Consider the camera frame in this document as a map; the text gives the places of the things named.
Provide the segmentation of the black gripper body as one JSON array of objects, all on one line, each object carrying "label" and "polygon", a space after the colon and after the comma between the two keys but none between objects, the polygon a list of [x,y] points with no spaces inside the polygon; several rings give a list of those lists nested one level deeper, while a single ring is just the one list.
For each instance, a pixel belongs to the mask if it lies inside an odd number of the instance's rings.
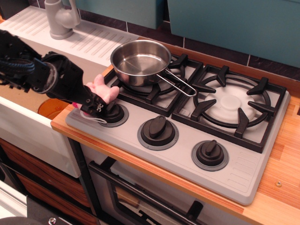
[{"label": "black gripper body", "polygon": [[94,103],[96,95],[83,84],[83,70],[80,67],[66,56],[55,52],[46,54],[42,61],[50,68],[42,93],[69,103]]}]

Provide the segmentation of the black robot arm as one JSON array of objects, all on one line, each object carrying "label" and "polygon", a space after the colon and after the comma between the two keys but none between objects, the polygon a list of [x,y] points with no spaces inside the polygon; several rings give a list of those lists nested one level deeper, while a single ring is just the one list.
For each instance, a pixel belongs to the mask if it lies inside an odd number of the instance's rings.
[{"label": "black robot arm", "polygon": [[38,54],[19,37],[0,32],[0,80],[28,92],[33,90],[67,103],[79,103],[88,115],[100,117],[107,104],[83,84],[83,70],[66,56]]}]

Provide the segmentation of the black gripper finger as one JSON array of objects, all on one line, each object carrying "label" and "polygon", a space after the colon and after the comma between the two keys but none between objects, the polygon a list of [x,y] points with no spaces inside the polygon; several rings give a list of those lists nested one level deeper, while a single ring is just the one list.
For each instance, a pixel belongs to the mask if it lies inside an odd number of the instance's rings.
[{"label": "black gripper finger", "polygon": [[107,106],[106,102],[93,92],[85,95],[83,98],[81,111],[88,115],[99,117]]}]

